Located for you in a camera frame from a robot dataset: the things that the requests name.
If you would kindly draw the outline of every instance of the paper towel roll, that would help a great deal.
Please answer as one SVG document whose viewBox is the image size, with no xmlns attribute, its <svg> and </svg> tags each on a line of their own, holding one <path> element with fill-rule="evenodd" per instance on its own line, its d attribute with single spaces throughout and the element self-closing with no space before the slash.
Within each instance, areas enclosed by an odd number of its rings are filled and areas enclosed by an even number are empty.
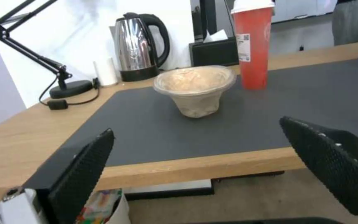
<svg viewBox="0 0 358 224">
<path fill-rule="evenodd" d="M 112 58 L 98 59 L 94 61 L 96 75 L 102 86 L 115 85 L 118 82 L 114 62 Z"/>
</svg>

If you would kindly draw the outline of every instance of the paper bowl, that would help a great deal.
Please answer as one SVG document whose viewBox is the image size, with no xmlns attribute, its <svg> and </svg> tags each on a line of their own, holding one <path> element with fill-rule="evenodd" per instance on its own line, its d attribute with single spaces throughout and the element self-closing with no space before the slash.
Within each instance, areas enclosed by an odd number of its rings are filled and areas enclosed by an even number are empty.
<svg viewBox="0 0 358 224">
<path fill-rule="evenodd" d="M 154 89 L 170 96 L 183 115 L 201 118 L 219 109 L 222 93 L 235 81 L 234 72 L 223 66 L 181 68 L 158 75 Z"/>
</svg>

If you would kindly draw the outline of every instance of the kettle handle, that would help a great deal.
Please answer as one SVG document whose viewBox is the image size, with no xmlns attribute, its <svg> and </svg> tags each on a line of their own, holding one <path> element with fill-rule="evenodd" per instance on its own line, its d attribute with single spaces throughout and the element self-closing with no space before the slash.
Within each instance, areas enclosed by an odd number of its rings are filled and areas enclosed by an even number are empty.
<svg viewBox="0 0 358 224">
<path fill-rule="evenodd" d="M 171 45 L 169 43 L 169 35 L 165 24 L 155 15 L 152 14 L 140 14 L 140 18 L 145 23 L 145 26 L 156 26 L 158 27 L 159 33 L 164 40 L 164 52 L 157 58 L 157 66 L 160 67 L 167 60 Z"/>
</svg>

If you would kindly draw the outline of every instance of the person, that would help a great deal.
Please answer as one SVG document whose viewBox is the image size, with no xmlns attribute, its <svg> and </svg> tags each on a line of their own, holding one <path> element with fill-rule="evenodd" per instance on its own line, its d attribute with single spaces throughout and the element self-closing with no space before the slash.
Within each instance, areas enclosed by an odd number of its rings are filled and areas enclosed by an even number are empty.
<svg viewBox="0 0 358 224">
<path fill-rule="evenodd" d="M 332 31 L 335 45 L 358 42 L 358 0 L 338 0 Z"/>
</svg>

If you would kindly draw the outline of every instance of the stainless steel kettle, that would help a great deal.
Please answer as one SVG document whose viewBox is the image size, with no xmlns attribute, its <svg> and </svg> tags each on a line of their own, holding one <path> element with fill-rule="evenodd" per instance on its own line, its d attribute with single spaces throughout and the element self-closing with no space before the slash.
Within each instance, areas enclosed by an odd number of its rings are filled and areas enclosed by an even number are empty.
<svg viewBox="0 0 358 224">
<path fill-rule="evenodd" d="M 164 40 L 164 51 L 157 56 L 149 26 L 157 26 Z M 152 14 L 126 13 L 116 20 L 115 49 L 120 62 L 122 80 L 139 81 L 155 77 L 168 58 L 170 44 L 164 23 Z"/>
</svg>

